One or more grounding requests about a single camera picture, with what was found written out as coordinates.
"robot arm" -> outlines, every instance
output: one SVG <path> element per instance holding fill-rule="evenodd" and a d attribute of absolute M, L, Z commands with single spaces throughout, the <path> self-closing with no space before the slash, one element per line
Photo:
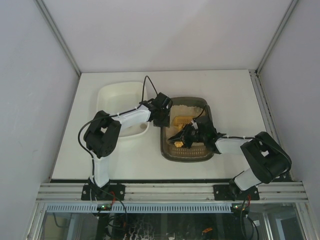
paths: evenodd
<path fill-rule="evenodd" d="M 255 137 L 228 137 L 217 132 L 208 116 L 194 118 L 169 138 L 169 142 L 183 148 L 191 148 L 194 142 L 204 143 L 216 154 L 244 155 L 250 168 L 230 181 L 233 196 L 260 183 L 270 183 L 289 171 L 292 165 L 290 157 L 267 132 L 262 131 Z"/>
<path fill-rule="evenodd" d="M 92 181 L 98 187 L 103 187 L 110 180 L 109 155 L 116 148 L 121 130 L 151 121 L 156 127 L 167 127 L 170 124 L 171 106 L 171 99 L 160 92 L 155 99 L 143 101 L 139 107 L 123 113 L 109 115 L 104 111 L 97 112 L 83 139 L 86 148 L 93 153 Z"/>

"black cable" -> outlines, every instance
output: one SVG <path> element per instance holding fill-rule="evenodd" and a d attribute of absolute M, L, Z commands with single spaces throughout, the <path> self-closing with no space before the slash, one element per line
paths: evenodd
<path fill-rule="evenodd" d="M 123 115 L 123 114 L 127 114 L 127 113 L 130 113 L 130 112 L 133 112 L 136 109 L 134 108 L 134 109 L 131 109 L 131 110 L 128 110 L 128 111 L 121 112 L 121 113 L 119 113 L 119 116 Z M 83 125 L 79 130 L 78 143 L 91 156 L 91 160 L 92 160 L 92 175 L 95 174 L 94 155 L 81 143 L 81 138 L 80 138 L 81 137 L 81 133 L 85 129 L 86 126 L 88 126 L 89 124 L 93 123 L 94 121 L 102 120 L 102 119 L 105 119 L 105 118 L 113 118 L 113 117 L 117 117 L 117 116 L 118 116 L 118 114 L 114 114 L 114 115 L 102 116 L 102 117 L 98 117 L 98 118 L 92 119 L 91 121 L 88 121 L 85 125 Z"/>
<path fill-rule="evenodd" d="M 254 225 L 252 224 L 251 221 L 250 221 L 250 223 L 251 223 L 252 230 L 251 230 L 251 235 L 250 235 L 249 240 L 252 240 L 252 238 L 254 237 L 254 234 L 255 234 L 255 227 L 254 227 Z"/>
<path fill-rule="evenodd" d="M 244 198 L 243 200 L 243 203 L 241 205 L 241 212 L 240 212 L 240 228 L 241 228 L 241 232 L 242 232 L 242 235 L 244 236 L 244 238 L 247 238 L 246 235 L 245 235 L 245 232 L 244 232 L 244 228 L 242 226 L 242 212 L 244 211 L 244 207 L 245 207 L 245 203 L 246 203 L 246 200 L 248 198 L 248 195 Z"/>
<path fill-rule="evenodd" d="M 206 109 L 206 106 L 207 106 L 207 104 L 204 105 L 204 107 L 203 107 L 203 109 L 202 109 L 202 112 L 201 112 L 197 117 L 195 117 L 194 119 L 199 118 L 199 117 L 204 113 L 204 111 L 205 111 L 205 109 Z"/>
<path fill-rule="evenodd" d="M 146 83 L 146 79 L 149 79 L 149 82 L 151 83 L 151 85 L 152 85 L 152 87 L 153 87 L 153 89 L 154 89 L 154 91 L 155 91 L 155 94 L 158 96 L 158 92 L 157 92 L 157 90 L 156 90 L 156 88 L 155 88 L 155 85 L 154 85 L 154 83 L 151 81 L 151 79 L 150 79 L 150 77 L 148 76 L 148 75 L 146 75 L 145 77 L 144 77 L 144 81 L 143 81 L 143 89 L 145 89 L 145 83 Z"/>
<path fill-rule="evenodd" d="M 259 236 L 259 231 L 258 231 L 257 225 L 250 217 L 247 216 L 246 218 L 251 222 L 252 226 L 254 226 L 255 231 L 256 231 L 256 239 L 259 240 L 260 236 Z M 252 235 L 251 235 L 250 240 L 252 239 L 253 236 L 254 236 L 254 232 L 252 231 Z"/>
<path fill-rule="evenodd" d="M 122 230 L 124 231 L 123 228 L 120 228 L 120 226 L 114 226 L 114 225 L 111 225 L 110 223 L 108 223 L 108 226 L 112 227 L 113 229 L 116 229 L 116 230 Z"/>
<path fill-rule="evenodd" d="M 111 235 L 110 232 L 109 232 L 108 226 L 105 227 L 104 232 L 105 232 L 105 234 L 106 234 L 110 239 L 112 238 L 112 235 Z"/>
<path fill-rule="evenodd" d="M 55 223 L 55 225 L 58 227 L 58 228 L 61 228 L 61 229 L 67 229 L 67 228 L 69 228 L 69 226 L 70 226 L 70 221 L 71 221 L 71 217 L 72 217 L 72 213 L 70 214 L 70 219 L 69 219 L 69 225 L 64 225 L 64 226 L 61 226 L 61 225 L 59 225 L 58 224 L 58 222 L 57 222 L 57 218 L 56 218 L 56 214 L 53 212 L 52 213 L 52 215 L 53 215 L 53 218 L 54 218 L 54 223 Z"/>

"white plastic tray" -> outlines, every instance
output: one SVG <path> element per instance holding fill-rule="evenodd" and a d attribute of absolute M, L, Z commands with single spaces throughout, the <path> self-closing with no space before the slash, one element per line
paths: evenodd
<path fill-rule="evenodd" d="M 142 82 L 130 81 L 104 86 L 98 93 L 96 110 L 105 111 L 112 115 L 121 113 L 139 106 L 142 97 Z M 144 89 L 144 100 L 147 100 L 147 91 Z M 133 125 L 121 129 L 119 138 L 128 139 L 145 134 L 149 129 L 149 122 Z"/>

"wire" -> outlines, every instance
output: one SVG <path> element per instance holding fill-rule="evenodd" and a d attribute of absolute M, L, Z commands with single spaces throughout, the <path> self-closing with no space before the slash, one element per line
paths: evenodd
<path fill-rule="evenodd" d="M 146 79 L 147 79 L 147 78 L 149 79 L 149 82 L 151 83 L 151 85 L 152 85 L 152 87 L 153 87 L 153 89 L 154 89 L 154 91 L 155 91 L 155 94 L 158 96 L 158 92 L 157 92 L 157 90 L 156 90 L 156 88 L 155 88 L 154 83 L 151 81 L 150 77 L 149 77 L 148 75 L 146 75 L 146 76 L 144 77 L 144 81 L 143 81 L 142 101 L 144 100 L 144 89 L 145 89 L 145 84 L 146 84 Z"/>
<path fill-rule="evenodd" d="M 252 230 L 251 230 L 251 235 L 250 235 L 250 238 L 249 238 L 249 240 L 252 240 L 252 238 L 254 237 L 254 234 L 255 234 L 255 227 L 254 227 L 254 225 L 252 224 L 252 219 L 249 217 L 249 216 L 246 216 L 246 218 L 250 221 L 250 223 L 251 223 L 251 227 L 252 227 Z"/>
<path fill-rule="evenodd" d="M 58 228 L 61 228 L 61 229 L 67 229 L 67 228 L 69 228 L 69 226 L 70 226 L 70 221 L 71 221 L 71 217 L 72 217 L 72 213 L 70 214 L 70 219 L 69 219 L 69 225 L 64 225 L 64 226 L 61 226 L 61 225 L 59 225 L 58 224 L 58 222 L 57 222 L 57 217 L 56 217 L 56 214 L 53 212 L 52 213 L 52 215 L 53 215 L 53 218 L 54 218 L 54 223 L 55 223 L 55 225 L 58 227 Z"/>
<path fill-rule="evenodd" d="M 206 106 L 207 106 L 207 104 L 204 105 L 204 107 L 203 107 L 203 109 L 202 109 L 202 112 L 201 112 L 197 117 L 195 117 L 194 119 L 199 118 L 199 117 L 204 113 L 204 111 L 205 111 L 205 109 L 206 109 Z"/>
<path fill-rule="evenodd" d="M 116 230 L 124 231 L 124 229 L 120 228 L 120 226 L 114 226 L 114 225 L 111 225 L 111 224 L 108 224 L 108 226 L 110 226 L 110 227 L 112 227 L 113 229 L 116 229 Z"/>
<path fill-rule="evenodd" d="M 241 212 L 240 212 L 240 228 L 241 228 L 241 232 L 242 232 L 242 235 L 246 238 L 246 235 L 245 235 L 245 232 L 244 232 L 244 228 L 242 226 L 242 213 L 244 211 L 244 206 L 245 206 L 245 203 L 246 203 L 246 200 L 247 200 L 248 196 L 245 196 L 244 200 L 243 200 L 243 203 L 241 205 Z"/>
<path fill-rule="evenodd" d="M 105 232 L 105 234 L 106 234 L 110 239 L 112 238 L 112 235 L 111 235 L 110 232 L 109 232 L 108 226 L 105 227 L 104 232 Z"/>
<path fill-rule="evenodd" d="M 111 207 L 115 204 L 115 201 L 116 201 L 116 195 L 113 191 L 110 192 L 114 197 L 112 199 L 112 203 L 111 203 Z"/>
<path fill-rule="evenodd" d="M 258 231 L 257 225 L 255 224 L 255 222 L 254 222 L 250 217 L 247 216 L 246 218 L 251 222 L 252 226 L 254 226 L 255 231 L 256 231 L 256 239 L 259 240 L 259 239 L 260 239 L 260 236 L 259 236 L 259 231 Z"/>
<path fill-rule="evenodd" d="M 116 217 L 115 217 L 116 215 L 114 215 L 114 217 L 113 218 L 111 218 L 111 217 L 109 217 L 108 218 L 108 220 L 107 220 L 107 225 L 108 226 L 110 226 L 110 227 L 112 227 L 112 228 L 114 228 L 114 229 L 121 229 L 121 226 L 120 225 L 114 225 L 114 222 L 116 221 Z"/>
<path fill-rule="evenodd" d="M 99 118 L 95 118 L 95 119 L 93 119 L 93 120 L 91 120 L 91 121 L 88 121 L 85 125 L 83 125 L 83 126 L 80 128 L 79 133 L 78 133 L 78 143 L 79 143 L 79 145 L 80 145 L 88 154 L 90 154 L 90 156 L 91 156 L 91 160 L 92 160 L 92 175 L 95 174 L 95 158 L 94 158 L 94 155 L 81 143 L 80 136 L 81 136 L 81 132 L 84 130 L 84 128 L 85 128 L 87 125 L 91 124 L 91 123 L 94 122 L 94 121 L 104 119 L 105 117 L 106 117 L 106 116 L 104 116 L 104 117 L 99 117 Z"/>
<path fill-rule="evenodd" d="M 245 208 L 248 208 L 251 204 L 251 195 L 248 195 L 248 205 Z"/>

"brown plastic tray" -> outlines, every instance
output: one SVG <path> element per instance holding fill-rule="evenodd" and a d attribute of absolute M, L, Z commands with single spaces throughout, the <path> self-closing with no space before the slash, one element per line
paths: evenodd
<path fill-rule="evenodd" d="M 202 109 L 205 108 L 205 115 L 209 116 L 209 118 L 212 120 L 210 107 L 208 106 L 207 101 L 201 97 L 183 96 L 173 97 L 171 100 L 172 106 L 185 105 L 188 107 L 199 107 Z M 170 124 L 170 126 L 172 126 L 173 118 L 170 118 Z M 190 149 L 188 149 L 183 147 L 175 147 L 174 145 L 168 144 L 165 127 L 161 127 L 160 144 L 161 154 L 170 161 L 183 163 L 203 162 L 209 160 L 214 155 L 214 153 L 207 149 L 204 145 L 192 146 Z"/>

